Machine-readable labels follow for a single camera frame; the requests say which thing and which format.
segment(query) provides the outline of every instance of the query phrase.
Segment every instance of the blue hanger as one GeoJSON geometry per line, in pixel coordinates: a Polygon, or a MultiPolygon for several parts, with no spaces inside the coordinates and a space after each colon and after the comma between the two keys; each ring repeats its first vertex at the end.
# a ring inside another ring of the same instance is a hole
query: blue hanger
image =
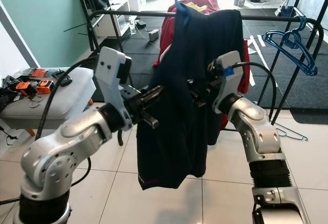
{"type": "Polygon", "coordinates": [[[300,25],[298,28],[293,29],[288,32],[281,32],[278,30],[272,30],[266,32],[262,38],[265,42],[269,43],[273,47],[279,49],[283,54],[285,54],[289,59],[291,59],[306,75],[314,76],[317,75],[318,69],[315,67],[314,60],[310,55],[307,48],[301,42],[301,36],[299,35],[299,31],[303,30],[306,27],[306,17],[305,16],[297,16],[300,18],[300,25]],[[299,59],[292,56],[289,52],[287,52],[284,48],[279,46],[275,41],[273,41],[272,36],[275,34],[282,35],[282,42],[284,45],[288,46],[291,49],[300,49],[305,56],[306,63],[302,63],[299,59]]]}
{"type": "Polygon", "coordinates": [[[175,2],[175,6],[176,6],[177,10],[184,14],[184,26],[186,26],[190,19],[188,10],[186,9],[186,6],[179,3],[178,0],[174,0],[174,2],[175,2]]]}

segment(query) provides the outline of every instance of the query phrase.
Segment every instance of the plastic bottle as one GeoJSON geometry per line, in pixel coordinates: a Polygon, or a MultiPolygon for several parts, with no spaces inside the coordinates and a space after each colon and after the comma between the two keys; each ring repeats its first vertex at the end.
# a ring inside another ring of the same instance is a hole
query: plastic bottle
{"type": "Polygon", "coordinates": [[[131,15],[129,16],[129,25],[130,25],[131,35],[135,34],[134,19],[133,19],[133,17],[131,15]]]}

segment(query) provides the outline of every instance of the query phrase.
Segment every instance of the blue tape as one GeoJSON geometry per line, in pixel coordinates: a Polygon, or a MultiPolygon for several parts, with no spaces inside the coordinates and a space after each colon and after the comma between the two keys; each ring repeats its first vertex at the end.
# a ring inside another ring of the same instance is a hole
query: blue tape
{"type": "Polygon", "coordinates": [[[233,75],[235,72],[234,69],[231,66],[229,66],[224,69],[223,73],[225,76],[229,76],[229,75],[233,75]]]}

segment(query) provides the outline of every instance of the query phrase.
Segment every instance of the clothing rack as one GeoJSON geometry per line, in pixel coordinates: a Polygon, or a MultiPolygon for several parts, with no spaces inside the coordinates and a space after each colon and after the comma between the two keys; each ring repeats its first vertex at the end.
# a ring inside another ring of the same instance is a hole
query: clothing rack
{"type": "MultiPolygon", "coordinates": [[[[87,10],[87,7],[86,7],[86,3],[84,0],[81,0],[81,3],[82,3],[82,6],[83,6],[83,10],[84,10],[84,13],[86,15],[86,19],[87,19],[87,27],[88,27],[88,35],[89,35],[89,42],[90,42],[90,45],[93,46],[93,44],[95,44],[97,50],[100,50],[100,47],[99,47],[99,44],[97,42],[97,37],[96,37],[96,34],[95,34],[95,31],[94,31],[94,28],[97,26],[97,24],[101,21],[101,19],[104,17],[104,15],[137,15],[137,16],[153,16],[153,17],[175,17],[175,14],[176,13],[172,13],[172,12],[154,12],[154,11],[112,11],[110,9],[110,7],[108,7],[107,9],[105,10],[97,10],[97,11],[94,11],[92,12],[90,15],[88,14],[88,10],[87,10]],[[95,22],[92,22],[93,19],[95,19],[97,16],[99,16],[99,18],[96,19],[95,22]]],[[[312,42],[314,40],[314,37],[316,35],[316,33],[318,32],[319,33],[319,39],[318,39],[318,42],[316,44],[316,47],[315,47],[315,50],[314,50],[314,53],[312,55],[313,59],[315,60],[317,55],[318,55],[318,52],[320,50],[320,47],[321,47],[321,44],[323,42],[323,36],[324,36],[324,32],[323,32],[323,28],[321,26],[321,20],[323,18],[323,15],[322,15],[322,12],[320,12],[320,15],[318,17],[317,20],[315,19],[312,19],[312,18],[306,18],[306,22],[309,23],[309,24],[312,24],[313,25],[313,30],[312,30],[312,33],[310,35],[310,38],[306,44],[306,48],[309,49],[312,45],[312,42]]],[[[288,22],[287,26],[286,26],[286,30],[285,31],[288,31],[288,29],[290,28],[290,25],[291,25],[291,22],[300,22],[300,19],[298,17],[276,17],[276,16],[254,16],[254,15],[243,15],[241,16],[241,19],[242,20],[248,20],[248,21],[275,21],[275,22],[288,22]]],[[[116,34],[116,37],[119,41],[119,44],[120,44],[120,49],[121,49],[121,52],[123,52],[123,48],[121,46],[121,43],[120,43],[120,39],[119,39],[119,36],[118,36],[118,33],[116,34]]],[[[274,66],[276,64],[276,61],[278,59],[278,56],[279,56],[279,53],[280,51],[277,50],[277,53],[276,53],[276,56],[275,56],[275,59],[274,59],[274,62],[271,66],[271,69],[270,71],[273,71],[274,69],[274,66]]],[[[305,59],[305,56],[304,54],[301,56],[300,58],[300,61],[304,61],[305,59]]],[[[275,113],[275,116],[272,120],[272,123],[274,123],[279,115],[279,112],[283,106],[283,103],[285,102],[293,84],[294,84],[294,81],[296,79],[296,76],[298,75],[298,72],[299,72],[299,68],[297,67],[290,82],[289,82],[289,85],[283,95],[283,98],[282,98],[282,101],[280,102],[279,106],[278,106],[278,109],[275,113]]],[[[262,99],[262,96],[263,96],[263,93],[265,91],[265,88],[267,86],[269,82],[269,79],[266,80],[265,82],[265,86],[263,87],[262,89],[262,94],[260,96],[260,100],[259,102],[261,101],[262,99]]]]}

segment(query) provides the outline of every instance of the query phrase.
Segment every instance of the black garment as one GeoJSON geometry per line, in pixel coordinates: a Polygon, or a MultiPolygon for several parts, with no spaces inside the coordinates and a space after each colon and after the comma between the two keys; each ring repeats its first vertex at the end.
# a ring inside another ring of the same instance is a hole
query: black garment
{"type": "Polygon", "coordinates": [[[190,7],[187,10],[190,19],[186,27],[183,14],[177,12],[172,45],[149,85],[165,86],[163,98],[148,110],[158,119],[159,127],[153,130],[145,123],[138,125],[137,157],[142,189],[178,188],[188,174],[196,177],[204,174],[207,145],[217,140],[221,115],[212,111],[213,101],[199,109],[195,106],[187,79],[206,80],[207,65],[230,51],[237,50],[243,58],[239,11],[204,15],[190,7]]]}

